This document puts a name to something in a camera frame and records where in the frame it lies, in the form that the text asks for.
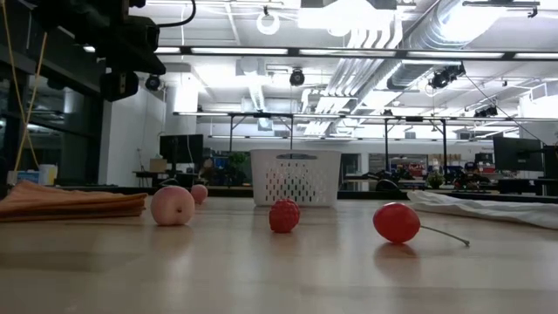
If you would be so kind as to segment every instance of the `white cloth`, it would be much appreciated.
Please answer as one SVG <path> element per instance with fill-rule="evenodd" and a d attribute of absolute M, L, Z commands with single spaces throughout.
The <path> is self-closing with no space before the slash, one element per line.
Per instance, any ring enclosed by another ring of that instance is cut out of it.
<path fill-rule="evenodd" d="M 412 202 L 410 206 L 417 211 L 524 222 L 558 229 L 558 204 L 461 200 L 424 191 L 409 192 L 407 196 Z"/>

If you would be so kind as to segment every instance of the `basket handle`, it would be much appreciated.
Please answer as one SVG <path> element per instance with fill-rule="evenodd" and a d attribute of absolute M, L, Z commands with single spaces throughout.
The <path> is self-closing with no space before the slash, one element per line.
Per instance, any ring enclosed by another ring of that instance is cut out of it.
<path fill-rule="evenodd" d="M 316 160 L 317 156 L 308 154 L 280 154 L 277 155 L 279 160 Z"/>

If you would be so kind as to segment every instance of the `red cherry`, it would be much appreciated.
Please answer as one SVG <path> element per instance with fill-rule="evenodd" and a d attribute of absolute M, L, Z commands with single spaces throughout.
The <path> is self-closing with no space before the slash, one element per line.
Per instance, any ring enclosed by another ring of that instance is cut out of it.
<path fill-rule="evenodd" d="M 420 229 L 417 213 L 401 203 L 385 204 L 374 214 L 372 220 L 376 231 L 394 243 L 411 240 Z"/>
<path fill-rule="evenodd" d="M 276 233 L 289 233 L 299 220 L 300 209 L 289 199 L 276 201 L 269 211 L 269 226 Z"/>

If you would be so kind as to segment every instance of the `red strawberry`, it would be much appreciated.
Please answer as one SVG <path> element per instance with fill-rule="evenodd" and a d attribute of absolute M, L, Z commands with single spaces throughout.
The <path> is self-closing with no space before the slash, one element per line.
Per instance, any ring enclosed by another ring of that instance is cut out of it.
<path fill-rule="evenodd" d="M 289 199 L 276 201 L 269 211 L 269 226 L 276 233 L 289 233 L 299 220 L 300 209 Z"/>

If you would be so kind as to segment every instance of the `plastic fruit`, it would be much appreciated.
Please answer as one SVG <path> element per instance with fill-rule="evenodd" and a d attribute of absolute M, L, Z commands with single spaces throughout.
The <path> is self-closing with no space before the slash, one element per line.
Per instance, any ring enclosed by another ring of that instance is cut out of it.
<path fill-rule="evenodd" d="M 196 204 L 202 204 L 203 201 L 208 198 L 208 188 L 202 184 L 196 184 L 192 186 L 191 192 L 192 197 Z"/>
<path fill-rule="evenodd" d="M 164 187 L 151 200 L 151 214 L 161 226 L 188 223 L 194 217 L 194 208 L 194 198 L 181 187 Z"/>
<path fill-rule="evenodd" d="M 276 201 L 269 211 L 269 226 L 276 233 L 289 233 L 299 220 L 300 209 L 289 199 Z"/>
<path fill-rule="evenodd" d="M 412 208 L 401 203 L 385 204 L 374 214 L 372 221 L 374 222 L 374 228 L 376 228 L 376 231 L 381 236 L 396 244 L 410 241 L 421 228 L 438 232 L 444 236 L 450 236 L 463 242 L 466 246 L 469 246 L 470 243 L 465 239 L 444 231 L 422 226 L 417 213 Z"/>

